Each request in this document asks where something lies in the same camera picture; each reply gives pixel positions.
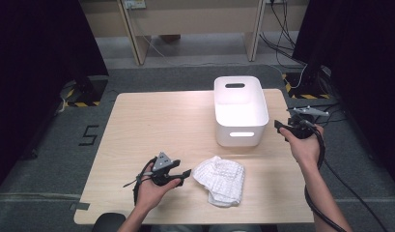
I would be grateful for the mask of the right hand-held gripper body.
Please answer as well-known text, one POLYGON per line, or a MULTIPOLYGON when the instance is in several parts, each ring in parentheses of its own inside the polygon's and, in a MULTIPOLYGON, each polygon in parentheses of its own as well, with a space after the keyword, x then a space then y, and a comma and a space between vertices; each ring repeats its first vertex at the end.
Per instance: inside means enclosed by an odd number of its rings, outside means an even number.
POLYGON ((305 139, 316 129, 317 117, 328 117, 329 113, 311 106, 293 107, 289 109, 292 117, 288 119, 288 130, 297 138, 305 139))

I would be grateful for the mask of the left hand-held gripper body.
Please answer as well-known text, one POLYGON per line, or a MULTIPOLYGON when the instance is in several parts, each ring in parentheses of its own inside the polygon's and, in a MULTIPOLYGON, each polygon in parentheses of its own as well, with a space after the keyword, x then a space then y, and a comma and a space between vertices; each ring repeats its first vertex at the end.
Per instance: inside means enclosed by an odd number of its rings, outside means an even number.
POLYGON ((150 176, 152 181, 158 186, 165 186, 173 178, 169 175, 172 168, 169 168, 172 160, 163 152, 152 160, 154 164, 152 169, 144 173, 144 176, 150 176))

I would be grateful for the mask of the white woven cloth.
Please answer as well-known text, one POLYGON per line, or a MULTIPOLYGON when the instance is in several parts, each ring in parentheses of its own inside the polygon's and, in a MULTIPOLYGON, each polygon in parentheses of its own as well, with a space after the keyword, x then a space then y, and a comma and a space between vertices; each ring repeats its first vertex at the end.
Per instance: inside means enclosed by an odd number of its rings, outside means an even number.
POLYGON ((238 162, 214 156, 201 162, 192 176, 208 191, 210 204, 229 208, 241 202, 245 169, 238 162))

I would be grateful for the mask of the white plastic storage bin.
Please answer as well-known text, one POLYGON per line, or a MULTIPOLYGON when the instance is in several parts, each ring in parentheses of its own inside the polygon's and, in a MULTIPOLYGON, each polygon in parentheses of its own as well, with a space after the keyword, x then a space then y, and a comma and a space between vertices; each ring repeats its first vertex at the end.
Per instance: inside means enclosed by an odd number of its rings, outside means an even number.
POLYGON ((216 141, 224 147, 257 146, 269 121, 262 85, 255 76, 220 76, 213 84, 216 141))

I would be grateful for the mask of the person's right hand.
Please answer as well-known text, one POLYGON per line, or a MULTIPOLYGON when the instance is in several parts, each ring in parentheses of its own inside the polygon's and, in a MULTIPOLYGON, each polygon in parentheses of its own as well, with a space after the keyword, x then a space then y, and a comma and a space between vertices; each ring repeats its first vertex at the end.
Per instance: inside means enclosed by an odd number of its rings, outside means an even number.
POLYGON ((280 134, 288 137, 293 157, 301 169, 318 167, 321 148, 315 134, 305 139, 299 139, 284 128, 280 130, 280 134))

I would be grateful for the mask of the person's left hand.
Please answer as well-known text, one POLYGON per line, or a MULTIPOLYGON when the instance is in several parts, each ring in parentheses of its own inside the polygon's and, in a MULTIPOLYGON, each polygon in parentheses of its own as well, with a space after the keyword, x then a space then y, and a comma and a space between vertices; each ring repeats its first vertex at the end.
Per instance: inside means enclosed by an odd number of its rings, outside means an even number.
POLYGON ((180 181, 175 179, 164 186, 158 186, 150 178, 146 178, 140 184, 135 210, 148 213, 159 204, 169 190, 176 188, 180 181))

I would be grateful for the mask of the black stand base striped tape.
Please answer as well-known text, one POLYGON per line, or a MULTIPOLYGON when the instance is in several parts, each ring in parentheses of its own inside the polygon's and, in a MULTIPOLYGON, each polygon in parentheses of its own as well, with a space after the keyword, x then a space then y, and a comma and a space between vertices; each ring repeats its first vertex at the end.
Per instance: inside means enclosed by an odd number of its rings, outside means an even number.
POLYGON ((87 78, 84 83, 72 84, 64 97, 64 106, 99 106, 107 84, 107 79, 91 80, 90 78, 87 78))
POLYGON ((286 72, 282 74, 286 91, 292 99, 328 99, 326 88, 318 79, 307 80, 300 72, 286 72))

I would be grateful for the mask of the black chair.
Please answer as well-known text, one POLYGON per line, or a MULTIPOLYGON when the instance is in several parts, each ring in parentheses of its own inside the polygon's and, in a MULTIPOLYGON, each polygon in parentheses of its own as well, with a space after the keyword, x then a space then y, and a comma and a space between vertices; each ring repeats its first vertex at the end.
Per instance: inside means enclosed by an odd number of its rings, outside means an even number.
POLYGON ((95 222, 92 232, 117 232, 126 217, 118 213, 104 213, 95 222))

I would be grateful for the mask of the black curtain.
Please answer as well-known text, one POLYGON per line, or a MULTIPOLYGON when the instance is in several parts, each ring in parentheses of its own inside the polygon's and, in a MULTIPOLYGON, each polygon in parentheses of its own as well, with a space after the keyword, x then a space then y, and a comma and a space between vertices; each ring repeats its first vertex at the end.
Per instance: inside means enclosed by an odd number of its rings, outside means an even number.
POLYGON ((0 0, 0 187, 64 85, 107 74, 79 0, 0 0))
POLYGON ((395 182, 395 0, 309 0, 294 57, 326 66, 395 182))

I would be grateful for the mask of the beige wooden desk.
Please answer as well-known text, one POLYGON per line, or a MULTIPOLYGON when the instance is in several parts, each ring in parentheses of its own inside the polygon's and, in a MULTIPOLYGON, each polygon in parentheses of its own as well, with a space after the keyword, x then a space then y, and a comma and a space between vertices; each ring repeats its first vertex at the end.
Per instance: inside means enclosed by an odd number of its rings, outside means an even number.
POLYGON ((146 9, 128 10, 124 0, 78 0, 98 38, 125 37, 137 65, 144 64, 158 35, 242 35, 247 59, 256 58, 259 35, 283 21, 297 31, 310 0, 145 0, 146 9))

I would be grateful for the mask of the white power strip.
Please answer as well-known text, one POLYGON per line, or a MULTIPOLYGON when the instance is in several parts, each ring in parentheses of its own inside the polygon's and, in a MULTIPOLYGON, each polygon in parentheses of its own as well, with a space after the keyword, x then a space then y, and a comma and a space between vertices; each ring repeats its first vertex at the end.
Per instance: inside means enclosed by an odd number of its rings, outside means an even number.
POLYGON ((124 0, 124 5, 128 10, 146 9, 145 0, 124 0))

